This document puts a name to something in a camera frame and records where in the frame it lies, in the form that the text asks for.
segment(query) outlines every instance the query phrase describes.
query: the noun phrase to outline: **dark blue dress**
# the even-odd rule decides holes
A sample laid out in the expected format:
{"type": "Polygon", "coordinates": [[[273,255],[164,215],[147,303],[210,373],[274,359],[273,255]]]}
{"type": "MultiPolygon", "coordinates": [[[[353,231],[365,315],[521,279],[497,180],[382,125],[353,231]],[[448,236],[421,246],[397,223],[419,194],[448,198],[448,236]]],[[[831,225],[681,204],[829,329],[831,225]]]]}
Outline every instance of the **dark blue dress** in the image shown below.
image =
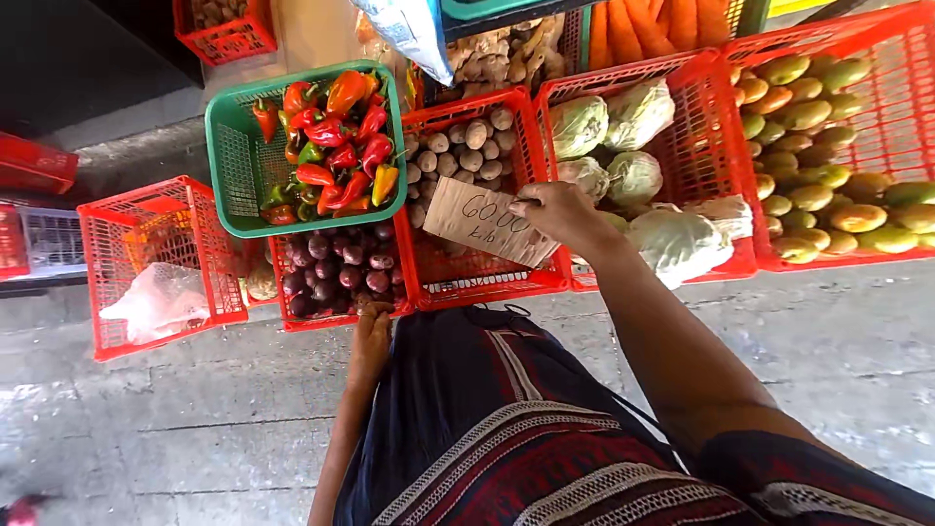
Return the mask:
{"type": "Polygon", "coordinates": [[[730,432],[683,471],[528,319],[400,319],[337,524],[935,524],[935,501],[798,440],[730,432]]]}

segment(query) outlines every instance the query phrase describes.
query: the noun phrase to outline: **basket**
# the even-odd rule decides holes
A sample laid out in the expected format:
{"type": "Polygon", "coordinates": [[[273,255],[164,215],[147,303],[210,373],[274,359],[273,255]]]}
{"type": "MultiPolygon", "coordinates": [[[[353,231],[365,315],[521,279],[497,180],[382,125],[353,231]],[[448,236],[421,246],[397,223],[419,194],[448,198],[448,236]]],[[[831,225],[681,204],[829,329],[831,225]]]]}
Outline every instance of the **basket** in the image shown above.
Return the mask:
{"type": "MultiPolygon", "coordinates": [[[[512,181],[508,183],[512,183],[512,189],[516,190],[526,183],[547,181],[545,153],[535,113],[528,91],[522,86],[407,113],[403,116],[403,130],[407,133],[443,131],[452,124],[482,117],[501,106],[515,114],[513,127],[517,135],[516,146],[512,150],[513,173],[509,176],[512,181]]],[[[513,300],[568,289],[565,274],[568,265],[563,263],[563,255],[557,252],[543,261],[539,269],[530,269],[474,249],[467,249],[463,256],[448,256],[429,239],[427,233],[420,228],[412,229],[408,223],[405,228],[397,230],[397,236],[400,242],[406,242],[406,238],[411,242],[413,261],[409,267],[414,273],[407,279],[418,284],[416,306],[424,311],[513,300]],[[406,232],[400,235],[399,231],[404,229],[406,232]]]]}
{"type": "Polygon", "coordinates": [[[0,280],[28,273],[20,216],[13,205],[0,204],[0,280]]]}
{"type": "Polygon", "coordinates": [[[78,213],[17,206],[30,276],[85,272],[84,247],[78,213]]]}
{"type": "MultiPolygon", "coordinates": [[[[916,2],[828,22],[816,22],[736,40],[725,49],[728,60],[756,66],[792,52],[863,56],[873,61],[870,75],[847,88],[869,100],[865,110],[846,121],[857,140],[839,152],[836,164],[856,171],[890,173],[898,182],[935,181],[935,4],[916,2]]],[[[750,163],[748,155],[744,164],[750,163]]],[[[755,248],[759,267],[788,271],[826,269],[935,256],[916,248],[897,255],[855,252],[821,255],[795,265],[772,251],[765,218],[757,204],[755,248]]]]}
{"type": "Polygon", "coordinates": [[[158,347],[218,325],[247,321],[234,247],[221,228],[211,189],[187,176],[78,207],[94,330],[94,359],[158,347]],[[200,269],[211,317],[154,342],[126,339],[126,322],[98,313],[117,301],[149,263],[200,269]]]}
{"type": "Polygon", "coordinates": [[[0,132],[0,186],[64,194],[75,183],[78,156],[0,132]]]}
{"type": "Polygon", "coordinates": [[[302,73],[241,84],[221,91],[208,104],[205,128],[208,135],[208,160],[211,184],[217,202],[221,224],[239,238],[263,238],[294,234],[332,226],[374,223],[393,217],[406,200],[406,159],[403,157],[402,128],[399,124],[399,102],[396,80],[385,67],[371,60],[358,60],[302,73]],[[383,208],[338,219],[323,219],[307,223],[272,226],[260,217],[260,202],[275,184],[288,183],[295,165],[286,161],[285,130],[279,126],[272,143],[263,141],[259,124],[253,117],[253,101],[258,97],[274,100],[281,107],[282,94],[297,80],[332,80],[346,69],[376,71],[387,89],[386,135],[396,146],[399,180],[396,195],[383,208]]]}
{"type": "MultiPolygon", "coordinates": [[[[746,146],[740,116],[733,110],[727,63],[714,50],[690,51],[542,84],[535,106],[548,150],[550,180],[558,180],[550,106],[585,95],[616,95],[635,82],[662,76],[667,77],[675,101],[675,122],[643,149],[662,168],[663,185],[655,200],[682,206],[742,194],[752,207],[758,206],[753,167],[743,160],[746,146]]],[[[755,273],[754,242],[744,238],[734,241],[734,255],[727,263],[688,283],[737,280],[755,273]]],[[[568,274],[573,290],[597,290],[590,268],[580,266],[569,269],[568,274]]]]}
{"type": "MultiPolygon", "coordinates": [[[[406,215],[405,207],[393,216],[393,225],[396,229],[396,246],[399,248],[398,264],[403,266],[403,276],[406,280],[406,293],[408,296],[405,301],[398,301],[396,303],[396,309],[390,314],[390,317],[398,317],[411,314],[415,311],[415,304],[411,300],[412,292],[415,290],[415,283],[410,279],[412,269],[409,268],[412,264],[412,248],[408,237],[403,239],[399,236],[400,231],[405,231],[409,228],[409,218],[406,215]]],[[[328,329],[357,323],[358,316],[356,313],[326,315],[313,319],[296,318],[289,313],[289,308],[287,306],[289,299],[286,298],[285,293],[282,291],[282,276],[284,276],[286,272],[292,271],[293,268],[292,261],[285,254],[285,246],[289,238],[290,236],[273,236],[269,238],[269,250],[273,254],[273,271],[276,272],[276,287],[279,291],[277,299],[280,304],[280,313],[282,314],[282,328],[285,329],[286,332],[301,332],[304,330],[328,329]]]]}
{"type": "Polygon", "coordinates": [[[192,0],[172,0],[176,38],[208,66],[277,49],[269,0],[248,0],[243,17],[209,29],[194,29],[192,0]]]}

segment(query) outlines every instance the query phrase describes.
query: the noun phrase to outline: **carrot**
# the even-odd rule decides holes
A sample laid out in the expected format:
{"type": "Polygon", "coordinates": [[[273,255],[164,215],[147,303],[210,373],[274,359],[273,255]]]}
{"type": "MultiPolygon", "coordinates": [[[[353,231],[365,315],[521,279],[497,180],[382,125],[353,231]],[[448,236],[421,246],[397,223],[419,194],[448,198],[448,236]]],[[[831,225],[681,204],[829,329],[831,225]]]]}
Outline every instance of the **carrot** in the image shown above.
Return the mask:
{"type": "Polygon", "coordinates": [[[645,58],[630,17],[626,14],[624,0],[607,2],[607,27],[607,37],[616,65],[638,62],[645,58]]]}
{"type": "Polygon", "coordinates": [[[666,0],[666,2],[663,3],[662,11],[659,12],[659,18],[655,20],[655,23],[656,25],[659,26],[659,31],[663,35],[669,34],[669,26],[672,24],[672,2],[671,0],[666,0]]]}
{"type": "Polygon", "coordinates": [[[662,12],[662,6],[665,3],[665,0],[649,0],[649,18],[658,21],[659,13],[662,12]]]}
{"type": "Polygon", "coordinates": [[[671,0],[672,22],[669,39],[676,50],[690,51],[698,45],[698,5],[696,0],[671,0]]]}
{"type": "Polygon", "coordinates": [[[643,0],[625,0],[624,4],[646,58],[671,55],[675,52],[675,46],[659,31],[655,19],[650,18],[649,7],[643,0]]]}
{"type": "Polygon", "coordinates": [[[601,2],[591,8],[591,41],[587,59],[589,71],[613,66],[613,55],[607,40],[607,2],[601,2]]]}
{"type": "Polygon", "coordinates": [[[729,39],[725,2],[698,0],[698,46],[719,46],[729,39]]]}

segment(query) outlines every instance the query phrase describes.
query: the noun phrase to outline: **hand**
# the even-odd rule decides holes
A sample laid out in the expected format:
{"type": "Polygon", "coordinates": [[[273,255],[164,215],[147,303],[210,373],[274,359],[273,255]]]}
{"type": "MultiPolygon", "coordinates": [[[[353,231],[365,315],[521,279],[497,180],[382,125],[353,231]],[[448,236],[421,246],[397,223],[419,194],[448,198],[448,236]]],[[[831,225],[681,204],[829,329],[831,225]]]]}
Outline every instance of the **hand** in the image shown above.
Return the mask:
{"type": "Polygon", "coordinates": [[[348,367],[347,389],[367,390],[372,394],[383,366],[390,358],[390,315],[392,303],[371,301],[358,313],[360,319],[351,342],[351,364],[348,367]]]}
{"type": "Polygon", "coordinates": [[[527,184],[517,197],[530,200],[512,203],[510,212],[524,217],[536,230],[588,261],[614,244],[626,242],[626,237],[600,216],[591,198],[576,184],[527,184]]]}

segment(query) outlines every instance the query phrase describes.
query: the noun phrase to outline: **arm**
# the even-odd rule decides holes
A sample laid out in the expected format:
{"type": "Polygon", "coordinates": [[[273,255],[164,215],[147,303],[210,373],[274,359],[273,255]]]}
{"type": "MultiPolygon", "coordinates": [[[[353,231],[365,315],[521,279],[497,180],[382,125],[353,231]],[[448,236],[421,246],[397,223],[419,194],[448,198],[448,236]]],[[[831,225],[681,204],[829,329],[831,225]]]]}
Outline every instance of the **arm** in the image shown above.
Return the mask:
{"type": "Polygon", "coordinates": [[[392,311],[393,305],[389,303],[369,303],[360,313],[351,343],[348,381],[338,404],[338,416],[311,502],[309,526],[333,522],[344,474],[360,439],[364,416],[373,403],[380,373],[389,359],[392,325],[388,313],[392,311]]]}
{"type": "Polygon", "coordinates": [[[659,423],[697,454],[724,431],[758,430],[821,446],[660,282],[637,250],[574,184],[529,184],[511,211],[595,270],[620,345],[659,423]]]}

